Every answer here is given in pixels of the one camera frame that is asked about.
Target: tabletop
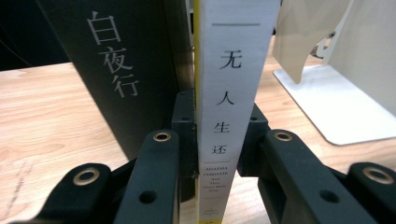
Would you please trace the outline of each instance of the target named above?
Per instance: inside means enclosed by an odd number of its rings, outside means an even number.
[[[280,65],[270,53],[256,104],[271,128],[298,134],[325,165],[343,173],[357,161],[396,170],[396,139],[328,143],[274,77]],[[308,57],[306,65],[318,63]],[[0,72],[0,223],[34,217],[76,166],[99,162],[114,170],[127,161],[73,64]],[[194,200],[182,203],[180,223],[194,220]],[[235,174],[223,223],[270,223],[257,178]]]

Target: white book spine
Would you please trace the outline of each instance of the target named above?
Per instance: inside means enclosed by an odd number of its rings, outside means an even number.
[[[224,216],[279,5],[279,0],[200,0],[200,224],[218,224]]]

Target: black book cover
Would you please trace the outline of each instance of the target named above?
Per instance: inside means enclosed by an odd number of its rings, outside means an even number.
[[[38,4],[125,154],[135,158],[145,136],[172,117],[177,83],[185,83],[182,79],[191,75],[184,4],[165,0],[39,0]]]

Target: wood grain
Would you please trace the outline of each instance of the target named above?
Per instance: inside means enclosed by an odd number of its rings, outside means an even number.
[[[396,170],[396,139],[345,147],[326,142],[273,76],[279,68],[269,54],[256,97],[271,128],[297,133],[342,172],[356,161]],[[0,223],[34,217],[60,179],[87,162],[115,169],[127,159],[73,64],[0,72]],[[256,185],[256,178],[235,175],[223,223],[270,223]],[[194,223],[194,200],[181,205],[180,219]]]

